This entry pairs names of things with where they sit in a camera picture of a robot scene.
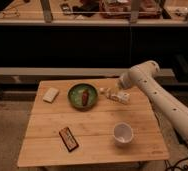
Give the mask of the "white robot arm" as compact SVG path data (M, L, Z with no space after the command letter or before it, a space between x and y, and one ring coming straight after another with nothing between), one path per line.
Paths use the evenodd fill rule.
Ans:
M188 144L188 107L155 81L154 77L159 71L158 63L149 60L130 67L118 78L117 85L120 89L137 86Z

